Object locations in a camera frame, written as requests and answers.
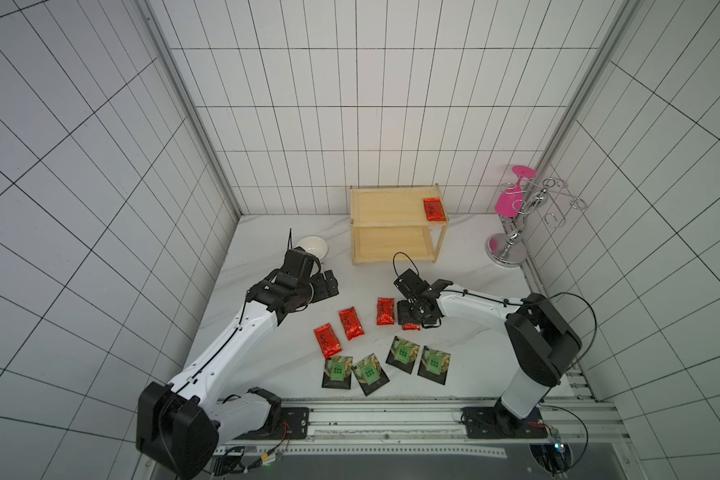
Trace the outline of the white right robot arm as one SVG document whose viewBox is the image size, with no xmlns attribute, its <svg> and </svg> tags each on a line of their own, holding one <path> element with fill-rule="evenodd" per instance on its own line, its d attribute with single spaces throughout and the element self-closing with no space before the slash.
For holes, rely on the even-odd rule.
<svg viewBox="0 0 720 480">
<path fill-rule="evenodd" d="M 430 284 L 407 269 L 394 286 L 404 297 L 404 316 L 424 328 L 444 318 L 471 321 L 504 332 L 518 369 L 494 407 L 497 419 L 522 422 L 558 385 L 581 352 L 582 341 L 552 300 L 538 293 L 499 299 L 439 279 Z"/>
</svg>

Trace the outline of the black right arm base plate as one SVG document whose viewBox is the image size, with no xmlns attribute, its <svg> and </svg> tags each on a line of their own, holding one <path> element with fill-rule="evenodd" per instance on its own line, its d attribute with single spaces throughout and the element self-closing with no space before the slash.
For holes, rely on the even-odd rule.
<svg viewBox="0 0 720 480">
<path fill-rule="evenodd" d="M 533 408 L 524 419 L 514 417 L 503 407 L 464 407 L 461 423 L 469 439 L 481 440 L 541 440 L 548 437 L 542 426 L 540 410 Z"/>
</svg>

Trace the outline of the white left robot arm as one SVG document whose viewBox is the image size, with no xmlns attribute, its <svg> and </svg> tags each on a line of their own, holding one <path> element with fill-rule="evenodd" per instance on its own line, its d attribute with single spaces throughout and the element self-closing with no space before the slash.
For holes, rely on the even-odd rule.
<svg viewBox="0 0 720 480">
<path fill-rule="evenodd" d="M 136 448 L 181 479 L 196 477 L 223 443 L 281 430 L 281 399 L 262 388 L 224 401 L 222 390 L 245 357 L 287 315 L 336 296 L 338 282 L 301 247 L 247 290 L 230 324 L 168 383 L 152 382 L 138 398 Z"/>
</svg>

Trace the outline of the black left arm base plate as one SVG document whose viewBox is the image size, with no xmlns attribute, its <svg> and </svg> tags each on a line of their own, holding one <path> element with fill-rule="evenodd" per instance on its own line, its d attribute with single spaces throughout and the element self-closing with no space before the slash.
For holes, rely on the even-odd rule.
<svg viewBox="0 0 720 480">
<path fill-rule="evenodd" d="M 272 414 L 262 428 L 235 437 L 235 440 L 303 440 L 307 437 L 310 412 L 306 407 L 283 407 L 277 414 Z"/>
</svg>

